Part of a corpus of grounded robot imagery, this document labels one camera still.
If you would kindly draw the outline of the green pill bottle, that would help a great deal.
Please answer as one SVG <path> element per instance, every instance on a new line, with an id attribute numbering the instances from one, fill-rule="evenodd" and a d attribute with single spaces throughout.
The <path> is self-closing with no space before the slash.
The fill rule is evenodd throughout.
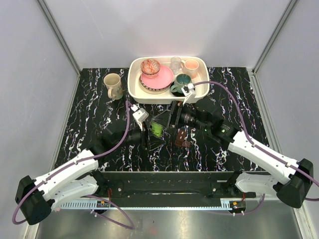
<path id="1" fill-rule="evenodd" d="M 162 131 L 163 131 L 163 126 L 157 122 L 152 121 L 151 122 L 151 131 L 155 136 L 161 137 Z"/>

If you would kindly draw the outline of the brown pill organizer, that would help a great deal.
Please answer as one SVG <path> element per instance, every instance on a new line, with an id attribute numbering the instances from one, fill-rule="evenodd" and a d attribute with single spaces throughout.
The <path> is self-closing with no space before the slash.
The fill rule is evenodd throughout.
<path id="1" fill-rule="evenodd" d="M 177 133 L 177 136 L 176 136 L 176 139 L 175 139 L 175 142 L 174 142 L 175 146 L 189 148 L 191 143 L 186 141 L 185 139 L 186 139 L 186 132 L 181 129 Z"/>

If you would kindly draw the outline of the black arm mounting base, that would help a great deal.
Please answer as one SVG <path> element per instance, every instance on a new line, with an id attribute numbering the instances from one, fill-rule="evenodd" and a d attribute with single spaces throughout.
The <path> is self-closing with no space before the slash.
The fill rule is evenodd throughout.
<path id="1" fill-rule="evenodd" d="M 235 186 L 238 172 L 97 172 L 112 198 L 131 195 L 199 195 L 208 198 L 255 198 Z"/>

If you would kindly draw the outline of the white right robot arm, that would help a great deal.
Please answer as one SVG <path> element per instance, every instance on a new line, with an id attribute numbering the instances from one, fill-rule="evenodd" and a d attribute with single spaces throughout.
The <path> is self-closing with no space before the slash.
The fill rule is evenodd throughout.
<path id="1" fill-rule="evenodd" d="M 286 157 L 255 140 L 247 132 L 222 118 L 220 108 L 199 100 L 194 106 L 173 101 L 170 109 L 153 117 L 153 122 L 168 128 L 189 126 L 199 129 L 210 140 L 250 160 L 269 175 L 237 173 L 226 185 L 231 197 L 255 192 L 276 196 L 286 205 L 299 209 L 312 186 L 314 165 L 307 159 Z"/>

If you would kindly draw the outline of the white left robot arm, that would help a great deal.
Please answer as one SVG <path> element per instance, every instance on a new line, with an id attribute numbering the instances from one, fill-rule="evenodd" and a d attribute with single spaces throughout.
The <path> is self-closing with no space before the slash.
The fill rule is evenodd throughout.
<path id="1" fill-rule="evenodd" d="M 103 197 L 108 190 L 106 179 L 98 168 L 107 156 L 127 144 L 140 145 L 149 152 L 164 141 L 161 129 L 148 128 L 145 123 L 132 130 L 104 130 L 87 148 L 56 169 L 32 179 L 25 176 L 18 183 L 12 222 L 35 225 L 64 203 L 87 195 Z"/>

